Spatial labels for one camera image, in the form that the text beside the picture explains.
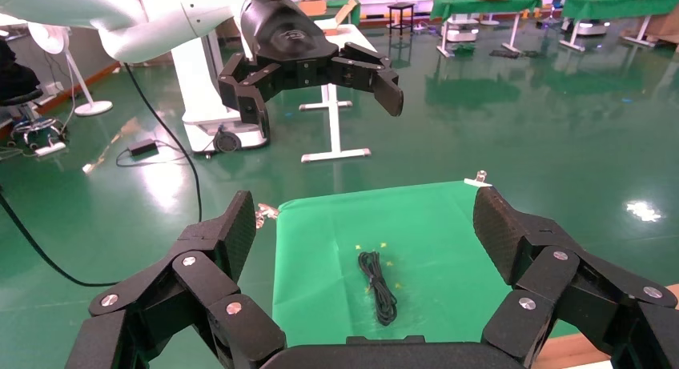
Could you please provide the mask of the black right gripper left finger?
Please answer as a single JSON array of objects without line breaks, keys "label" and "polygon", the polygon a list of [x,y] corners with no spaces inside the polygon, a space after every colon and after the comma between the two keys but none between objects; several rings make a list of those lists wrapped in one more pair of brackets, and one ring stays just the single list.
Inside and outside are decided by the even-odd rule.
[{"label": "black right gripper left finger", "polygon": [[260,368],[286,337],[238,284],[256,235],[252,194],[239,191],[215,219],[186,227],[158,262],[96,296],[69,368],[147,368],[192,328],[225,368]]}]

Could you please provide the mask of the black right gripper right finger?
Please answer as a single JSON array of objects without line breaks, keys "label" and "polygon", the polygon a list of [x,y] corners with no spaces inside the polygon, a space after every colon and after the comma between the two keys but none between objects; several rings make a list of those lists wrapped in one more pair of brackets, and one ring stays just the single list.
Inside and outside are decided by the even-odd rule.
[{"label": "black right gripper right finger", "polygon": [[514,209],[494,187],[476,192],[476,237],[510,293],[481,341],[531,367],[554,325],[574,326],[615,368],[678,365],[678,299],[587,252],[555,221]]}]

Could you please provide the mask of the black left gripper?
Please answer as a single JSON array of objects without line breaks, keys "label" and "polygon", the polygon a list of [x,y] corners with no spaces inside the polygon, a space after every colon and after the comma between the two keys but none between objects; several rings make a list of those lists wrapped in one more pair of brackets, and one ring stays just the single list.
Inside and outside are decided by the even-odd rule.
[{"label": "black left gripper", "polygon": [[392,117],[402,114],[404,92],[390,58],[346,42],[340,48],[291,0],[250,0],[241,32],[253,59],[233,54],[218,76],[224,106],[270,138],[266,101],[281,89],[337,86],[372,93]]}]

